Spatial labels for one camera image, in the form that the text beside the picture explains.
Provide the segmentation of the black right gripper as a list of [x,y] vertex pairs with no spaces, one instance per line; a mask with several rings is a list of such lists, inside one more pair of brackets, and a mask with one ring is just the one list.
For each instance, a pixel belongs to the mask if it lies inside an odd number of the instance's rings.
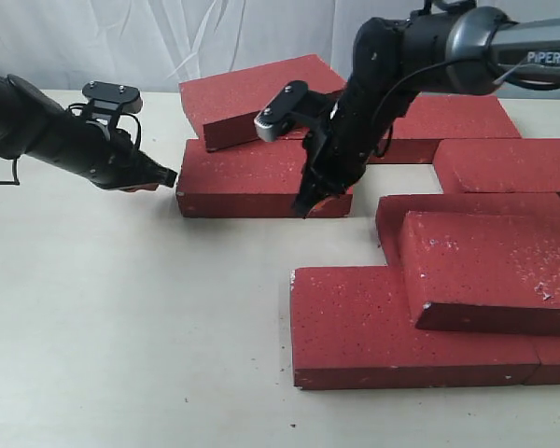
[[404,116],[413,92],[364,86],[350,78],[333,107],[303,139],[306,159],[292,210],[298,218],[341,215],[341,200],[363,176],[368,159],[393,122]]

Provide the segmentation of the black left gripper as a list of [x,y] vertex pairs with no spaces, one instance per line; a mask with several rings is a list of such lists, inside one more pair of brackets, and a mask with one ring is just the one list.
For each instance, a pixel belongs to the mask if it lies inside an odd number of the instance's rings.
[[135,134],[130,134],[69,114],[60,121],[60,130],[60,167],[100,189],[137,192],[175,185],[178,172],[158,165],[140,150],[140,125]]

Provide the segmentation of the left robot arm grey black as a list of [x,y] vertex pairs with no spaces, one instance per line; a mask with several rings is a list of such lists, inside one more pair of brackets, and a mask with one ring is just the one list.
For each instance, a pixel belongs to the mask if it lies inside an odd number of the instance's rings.
[[177,173],[141,150],[142,134],[118,126],[141,111],[140,91],[91,81],[82,94],[85,103],[62,107],[22,77],[0,77],[0,158],[26,155],[104,190],[173,187]]

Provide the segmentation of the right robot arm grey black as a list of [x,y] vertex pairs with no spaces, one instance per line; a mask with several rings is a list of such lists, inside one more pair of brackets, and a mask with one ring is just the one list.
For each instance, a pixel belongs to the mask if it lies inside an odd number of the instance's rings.
[[365,21],[342,93],[303,142],[295,214],[307,217],[355,185],[419,94],[482,96],[505,82],[560,89],[560,18],[520,23],[496,7],[461,1],[438,14],[425,4],[405,20]]

